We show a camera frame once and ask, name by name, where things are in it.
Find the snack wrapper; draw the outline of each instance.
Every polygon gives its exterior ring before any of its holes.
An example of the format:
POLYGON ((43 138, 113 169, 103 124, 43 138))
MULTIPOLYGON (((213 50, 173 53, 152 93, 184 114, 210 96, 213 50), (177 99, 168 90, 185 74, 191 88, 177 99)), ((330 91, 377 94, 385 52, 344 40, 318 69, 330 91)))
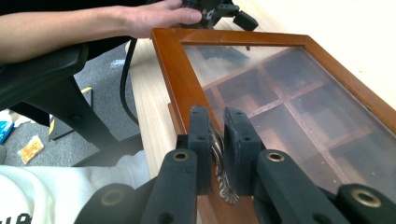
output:
POLYGON ((21 149, 18 154, 21 155, 23 163, 26 165, 29 161, 34 158, 44 148, 40 138, 35 135, 29 141, 29 143, 21 149))

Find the wooden frame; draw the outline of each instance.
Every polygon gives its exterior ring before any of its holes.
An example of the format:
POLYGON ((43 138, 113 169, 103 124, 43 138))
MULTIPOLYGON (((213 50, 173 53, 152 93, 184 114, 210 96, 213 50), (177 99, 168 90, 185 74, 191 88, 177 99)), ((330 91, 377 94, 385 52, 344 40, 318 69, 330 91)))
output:
MULTIPOLYGON (((307 35, 154 29, 152 37, 170 95, 170 109, 174 123, 180 133, 188 132, 189 114, 193 105, 200 104, 210 108, 183 48, 184 45, 302 47, 393 133, 396 133, 396 119, 393 119, 396 118, 396 111, 307 35)), ((219 128, 213 111, 209 110, 209 113, 213 123, 219 128)), ((213 179, 212 182, 216 186, 217 181, 213 179)), ((207 197, 199 199, 199 209, 203 222, 207 223, 257 222, 249 198, 242 199, 236 206, 231 206, 224 204, 215 193, 209 193, 207 197)))

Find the wooden display case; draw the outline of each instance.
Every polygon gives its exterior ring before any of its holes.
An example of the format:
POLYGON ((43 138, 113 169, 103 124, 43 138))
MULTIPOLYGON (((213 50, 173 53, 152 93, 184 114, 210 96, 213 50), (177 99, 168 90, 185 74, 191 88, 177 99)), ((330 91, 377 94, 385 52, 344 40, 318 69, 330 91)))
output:
MULTIPOLYGON (((247 113, 267 148, 289 153, 318 186, 379 189, 396 201, 396 112, 307 35, 156 29, 153 42, 176 130, 193 105, 223 129, 226 106, 247 113)), ((251 198, 199 199, 207 223, 257 222, 251 198)))

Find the light wood tabletop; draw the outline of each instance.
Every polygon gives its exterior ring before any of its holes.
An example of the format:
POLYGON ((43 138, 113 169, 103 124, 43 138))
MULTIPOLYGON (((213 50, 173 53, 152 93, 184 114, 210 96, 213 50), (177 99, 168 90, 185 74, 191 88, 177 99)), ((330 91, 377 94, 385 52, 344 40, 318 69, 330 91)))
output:
MULTIPOLYGON (((392 68, 396 32, 391 1, 234 0, 259 22, 255 32, 310 35, 346 69, 396 108, 392 68)), ((222 19, 215 29, 241 30, 222 19)), ((169 95, 153 44, 141 39, 132 58, 131 80, 140 132, 151 177, 164 155, 175 148, 177 135, 168 109, 169 95)))

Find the metal screw hole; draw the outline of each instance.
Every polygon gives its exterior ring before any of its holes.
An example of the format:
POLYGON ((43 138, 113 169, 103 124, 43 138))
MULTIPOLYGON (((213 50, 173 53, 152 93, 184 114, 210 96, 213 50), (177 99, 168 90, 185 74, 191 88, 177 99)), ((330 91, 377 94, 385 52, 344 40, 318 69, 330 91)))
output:
POLYGON ((173 155, 174 161, 186 161, 189 159, 189 154, 186 152, 178 152, 173 155))
POLYGON ((111 189, 102 196, 102 204, 105 206, 113 206, 120 202, 124 198, 124 192, 119 189, 111 189))
POLYGON ((279 153, 275 153, 275 152, 270 152, 267 154, 267 158, 270 161, 283 161, 285 160, 285 157, 279 153))
POLYGON ((380 207, 382 204, 378 197, 366 189, 353 189, 351 194, 357 202, 369 207, 380 207))

